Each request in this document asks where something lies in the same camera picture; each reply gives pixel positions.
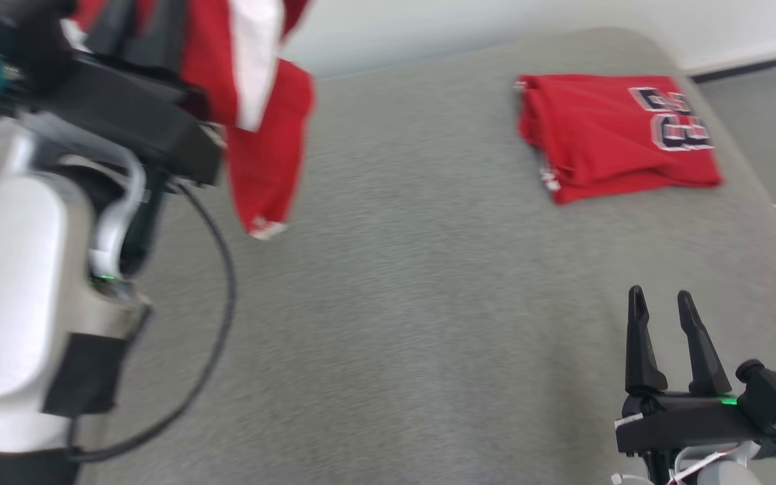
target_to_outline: jersey number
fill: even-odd
[[[708,128],[694,116],[684,94],[664,94],[653,87],[632,87],[630,92],[643,110],[655,113],[652,141],[658,148],[668,152],[714,148]]]

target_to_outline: black mount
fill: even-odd
[[[179,79],[186,25],[187,0],[157,0],[148,24],[139,32],[136,0],[107,0],[86,37],[86,47],[107,61]]]
[[[74,0],[0,0],[0,55],[32,92],[52,92],[73,73],[73,49],[59,21],[74,7]]]
[[[643,458],[657,485],[669,482],[675,457],[689,446],[755,441],[761,445],[755,459],[776,457],[776,372],[756,360],[745,362],[736,371],[745,392],[737,401],[727,395],[732,386],[692,296],[681,291],[677,301],[693,374],[688,393],[666,391],[649,337],[643,289],[634,286],[628,294],[628,399],[622,417],[643,417],[617,427],[616,442],[620,452]]]

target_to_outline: gray table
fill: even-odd
[[[554,206],[515,135],[518,73],[669,74],[727,183]],[[693,292],[732,375],[776,368],[776,213],[702,96],[649,41],[595,30],[319,84],[293,227],[240,233],[206,193],[241,279],[227,356],[163,439],[104,484],[576,484],[640,472],[616,452],[628,288],[659,366],[690,381],[675,295]],[[222,301],[210,239],[170,204],[143,286],[159,315],[110,439],[184,395]],[[755,467],[776,483],[776,463]]]

